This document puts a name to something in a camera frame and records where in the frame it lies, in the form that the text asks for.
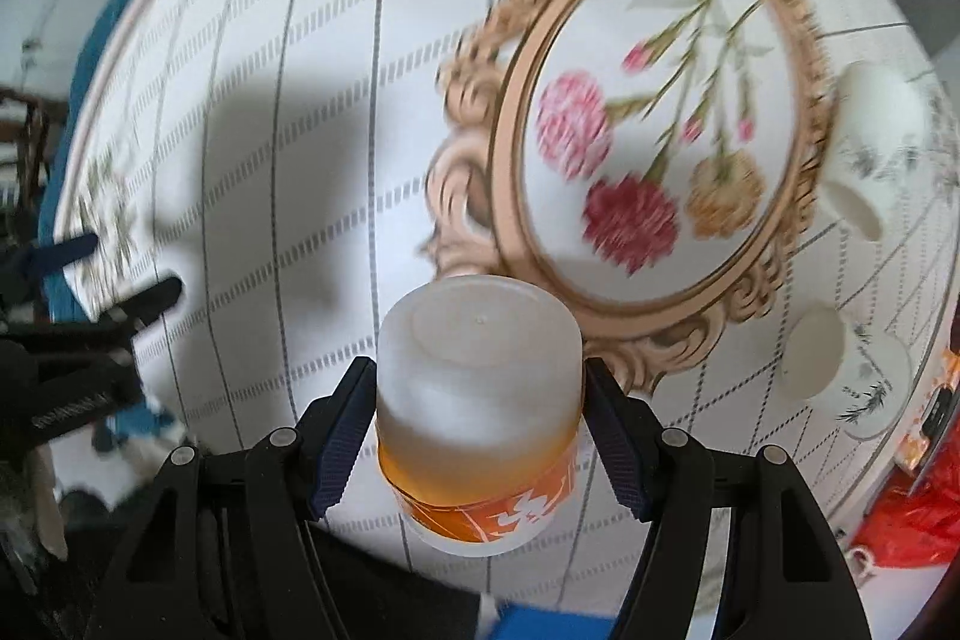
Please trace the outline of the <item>floral diamond tablecloth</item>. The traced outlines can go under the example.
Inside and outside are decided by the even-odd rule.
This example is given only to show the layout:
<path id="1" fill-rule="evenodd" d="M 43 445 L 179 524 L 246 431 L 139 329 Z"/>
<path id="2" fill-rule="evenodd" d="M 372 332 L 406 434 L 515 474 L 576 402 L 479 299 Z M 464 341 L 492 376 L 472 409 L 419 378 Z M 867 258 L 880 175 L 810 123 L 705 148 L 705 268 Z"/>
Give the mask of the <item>floral diamond tablecloth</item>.
<path id="1" fill-rule="evenodd" d="M 818 204 L 839 77 L 928 109 L 889 234 Z M 203 445 L 249 447 L 377 351 L 423 284 L 506 275 L 704 445 L 793 455 L 838 518 L 895 452 L 778 386 L 825 305 L 900 339 L 911 383 L 957 294 L 957 117 L 895 0 L 130 0 L 76 124 L 53 234 L 99 314 L 163 273 L 137 346 Z"/>

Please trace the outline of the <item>lying white bamboo cup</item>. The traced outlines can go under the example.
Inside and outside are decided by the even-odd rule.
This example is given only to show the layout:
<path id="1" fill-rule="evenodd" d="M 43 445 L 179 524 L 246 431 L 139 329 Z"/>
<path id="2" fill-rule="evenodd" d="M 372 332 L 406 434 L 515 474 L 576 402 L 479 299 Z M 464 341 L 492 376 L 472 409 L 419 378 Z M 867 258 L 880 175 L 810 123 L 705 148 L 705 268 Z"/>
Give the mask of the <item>lying white bamboo cup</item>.
<path id="1" fill-rule="evenodd" d="M 896 336 L 818 307 L 802 315 L 786 339 L 779 388 L 850 437 L 872 440 L 900 417 L 912 376 L 910 353 Z"/>

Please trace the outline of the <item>orange patterned box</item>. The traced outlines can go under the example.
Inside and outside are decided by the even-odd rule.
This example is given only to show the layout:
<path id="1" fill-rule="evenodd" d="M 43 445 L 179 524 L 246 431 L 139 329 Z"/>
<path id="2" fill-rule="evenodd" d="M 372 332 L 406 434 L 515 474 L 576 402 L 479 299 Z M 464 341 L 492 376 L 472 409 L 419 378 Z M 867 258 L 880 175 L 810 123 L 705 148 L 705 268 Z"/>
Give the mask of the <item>orange patterned box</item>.
<path id="1" fill-rule="evenodd" d="M 924 408 L 916 416 L 910 432 L 901 440 L 896 452 L 896 466 L 908 476 L 916 476 L 923 470 L 926 459 L 934 452 L 935 442 L 949 424 L 957 388 L 958 356 L 950 347 L 946 347 Z"/>

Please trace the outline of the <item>orange plastic bag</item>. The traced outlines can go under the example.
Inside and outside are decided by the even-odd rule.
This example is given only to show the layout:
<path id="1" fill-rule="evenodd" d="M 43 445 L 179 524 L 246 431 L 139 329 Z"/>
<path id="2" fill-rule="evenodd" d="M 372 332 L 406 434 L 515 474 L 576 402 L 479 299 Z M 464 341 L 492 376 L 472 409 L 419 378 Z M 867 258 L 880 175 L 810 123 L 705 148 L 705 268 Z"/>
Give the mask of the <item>orange plastic bag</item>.
<path id="1" fill-rule="evenodd" d="M 958 463 L 937 464 L 914 494 L 898 473 L 853 539 L 882 569 L 950 564 L 958 552 Z"/>

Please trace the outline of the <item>upright white bamboo cup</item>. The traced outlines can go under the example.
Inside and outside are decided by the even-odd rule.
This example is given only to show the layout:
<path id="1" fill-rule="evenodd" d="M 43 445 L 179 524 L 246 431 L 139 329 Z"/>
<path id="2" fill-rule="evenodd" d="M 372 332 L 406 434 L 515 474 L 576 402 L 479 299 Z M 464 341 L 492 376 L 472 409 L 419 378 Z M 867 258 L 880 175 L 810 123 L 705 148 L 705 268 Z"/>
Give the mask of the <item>upright white bamboo cup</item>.
<path id="1" fill-rule="evenodd" d="M 846 68 L 833 96 L 818 204 L 859 239 L 882 241 L 921 158 L 928 117 L 918 89 L 898 71 L 872 62 Z"/>

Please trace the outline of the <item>orange and white cup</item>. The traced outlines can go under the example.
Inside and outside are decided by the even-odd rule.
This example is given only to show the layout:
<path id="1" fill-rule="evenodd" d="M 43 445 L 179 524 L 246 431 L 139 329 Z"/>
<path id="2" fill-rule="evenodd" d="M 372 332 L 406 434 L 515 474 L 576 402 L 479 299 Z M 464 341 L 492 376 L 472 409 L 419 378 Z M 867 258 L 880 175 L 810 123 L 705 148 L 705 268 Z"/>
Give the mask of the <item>orange and white cup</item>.
<path id="1" fill-rule="evenodd" d="M 540 287 L 455 276 L 409 292 L 377 342 L 377 463 L 413 531 L 459 557 L 532 541 L 574 491 L 583 337 Z"/>

